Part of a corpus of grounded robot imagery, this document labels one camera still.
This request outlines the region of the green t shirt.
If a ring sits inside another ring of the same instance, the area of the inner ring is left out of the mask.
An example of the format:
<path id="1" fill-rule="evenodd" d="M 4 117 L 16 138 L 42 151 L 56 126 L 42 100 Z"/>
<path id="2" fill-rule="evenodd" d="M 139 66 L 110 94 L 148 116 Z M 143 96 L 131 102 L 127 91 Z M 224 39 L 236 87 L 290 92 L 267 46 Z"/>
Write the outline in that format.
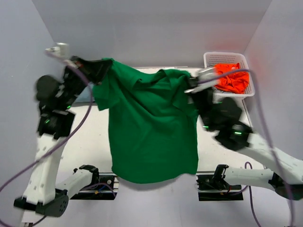
<path id="1" fill-rule="evenodd" d="M 112 171 L 132 183 L 159 183 L 198 168 L 197 119 L 188 102 L 190 73 L 148 74 L 113 61 L 93 87 L 99 110 L 109 111 Z"/>

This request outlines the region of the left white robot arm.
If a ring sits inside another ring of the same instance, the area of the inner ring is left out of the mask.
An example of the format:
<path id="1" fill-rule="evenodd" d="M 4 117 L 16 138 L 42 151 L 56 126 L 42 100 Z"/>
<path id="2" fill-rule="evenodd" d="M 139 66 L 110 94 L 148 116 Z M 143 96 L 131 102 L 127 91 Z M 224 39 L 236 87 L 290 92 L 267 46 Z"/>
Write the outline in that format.
<path id="1" fill-rule="evenodd" d="M 73 56 L 64 69 L 61 81 L 43 75 L 36 82 L 36 100 L 40 112 L 37 127 L 37 152 L 28 186 L 14 207 L 45 217 L 60 217 L 69 199 L 84 188 L 100 184 L 98 168 L 82 165 L 62 183 L 56 183 L 59 164 L 72 130 L 75 114 L 70 107 L 89 83 L 99 85 L 112 60 L 86 61 Z"/>

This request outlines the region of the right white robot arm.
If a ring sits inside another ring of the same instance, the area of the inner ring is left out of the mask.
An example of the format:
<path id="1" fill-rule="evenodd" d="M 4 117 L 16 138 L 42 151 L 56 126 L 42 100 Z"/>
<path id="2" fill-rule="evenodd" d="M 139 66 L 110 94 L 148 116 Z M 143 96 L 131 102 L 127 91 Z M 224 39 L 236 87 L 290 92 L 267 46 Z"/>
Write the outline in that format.
<path id="1" fill-rule="evenodd" d="M 203 88 L 198 78 L 188 81 L 186 94 L 192 99 L 203 128 L 216 132 L 214 139 L 223 147 L 248 156 L 265 169 L 241 169 L 220 164 L 209 182 L 198 181 L 199 190 L 222 191 L 234 185 L 266 188 L 281 197 L 299 201 L 303 198 L 303 162 L 277 148 L 271 148 L 253 129 L 240 121 L 242 109 L 230 97 L 213 101 L 212 87 Z"/>

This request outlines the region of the grey garment in basket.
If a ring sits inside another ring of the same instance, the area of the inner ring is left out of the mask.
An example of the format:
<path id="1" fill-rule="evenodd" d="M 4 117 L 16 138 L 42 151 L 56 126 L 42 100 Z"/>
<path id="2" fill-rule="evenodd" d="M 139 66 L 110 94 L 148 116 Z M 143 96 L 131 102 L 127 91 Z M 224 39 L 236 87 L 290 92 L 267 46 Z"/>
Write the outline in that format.
<path id="1" fill-rule="evenodd" d="M 233 94 L 232 91 L 224 90 L 222 88 L 218 88 L 217 86 L 213 86 L 213 88 L 214 88 L 215 93 L 218 93 L 218 94 Z"/>

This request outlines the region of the folded light blue t shirt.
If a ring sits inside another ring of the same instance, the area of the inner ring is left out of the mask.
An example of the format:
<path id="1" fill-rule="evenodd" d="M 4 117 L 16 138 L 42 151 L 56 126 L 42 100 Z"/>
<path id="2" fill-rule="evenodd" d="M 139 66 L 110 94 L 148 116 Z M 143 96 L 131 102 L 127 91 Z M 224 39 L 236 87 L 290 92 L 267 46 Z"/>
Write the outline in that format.
<path id="1" fill-rule="evenodd" d="M 90 95 L 90 89 L 93 89 L 93 84 L 89 83 L 87 87 L 84 88 L 84 90 L 78 95 L 78 97 L 75 100 L 75 103 L 87 103 L 90 102 L 91 95 Z"/>

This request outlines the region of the white plastic basket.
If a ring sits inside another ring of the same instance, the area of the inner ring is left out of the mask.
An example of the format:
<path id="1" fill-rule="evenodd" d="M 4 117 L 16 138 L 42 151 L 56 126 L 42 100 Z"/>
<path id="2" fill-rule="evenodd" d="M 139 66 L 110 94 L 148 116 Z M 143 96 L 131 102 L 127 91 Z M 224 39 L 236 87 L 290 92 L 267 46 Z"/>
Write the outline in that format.
<path id="1" fill-rule="evenodd" d="M 206 52 L 204 66 L 214 67 L 218 75 L 249 68 L 244 55 L 233 52 Z M 233 97 L 242 100 L 255 94 L 250 74 L 243 71 L 220 78 L 218 84 L 214 86 L 214 91 L 216 99 Z"/>

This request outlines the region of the orange t shirt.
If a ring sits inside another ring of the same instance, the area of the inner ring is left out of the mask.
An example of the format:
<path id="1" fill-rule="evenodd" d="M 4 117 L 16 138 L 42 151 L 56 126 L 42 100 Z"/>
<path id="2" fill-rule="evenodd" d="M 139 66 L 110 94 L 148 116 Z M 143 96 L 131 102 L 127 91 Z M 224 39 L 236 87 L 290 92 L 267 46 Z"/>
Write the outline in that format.
<path id="1" fill-rule="evenodd" d="M 238 70 L 241 68 L 239 63 L 219 63 L 214 67 L 217 74 L 224 74 L 229 71 Z M 245 89 L 249 85 L 249 81 L 250 78 L 247 72 L 237 72 L 220 78 L 219 83 L 215 86 L 224 90 L 232 91 L 235 94 L 244 94 Z"/>

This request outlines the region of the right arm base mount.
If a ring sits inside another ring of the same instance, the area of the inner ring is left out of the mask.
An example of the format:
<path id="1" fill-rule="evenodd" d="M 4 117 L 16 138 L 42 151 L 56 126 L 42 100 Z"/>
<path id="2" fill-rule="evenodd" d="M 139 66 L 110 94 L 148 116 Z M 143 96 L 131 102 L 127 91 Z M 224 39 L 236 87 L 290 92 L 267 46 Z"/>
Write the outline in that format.
<path id="1" fill-rule="evenodd" d="M 229 185 L 224 180 L 228 165 L 218 165 L 214 172 L 198 171 L 196 185 L 199 201 L 242 201 L 241 185 Z"/>

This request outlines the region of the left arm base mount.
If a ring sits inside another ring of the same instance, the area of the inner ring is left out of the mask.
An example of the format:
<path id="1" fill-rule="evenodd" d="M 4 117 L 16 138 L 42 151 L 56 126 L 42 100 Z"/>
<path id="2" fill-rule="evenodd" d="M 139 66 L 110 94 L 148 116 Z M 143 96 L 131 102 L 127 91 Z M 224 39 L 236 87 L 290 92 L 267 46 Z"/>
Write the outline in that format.
<path id="1" fill-rule="evenodd" d="M 100 173 L 96 183 L 86 186 L 71 200 L 112 201 L 119 188 L 119 177 L 113 173 Z"/>

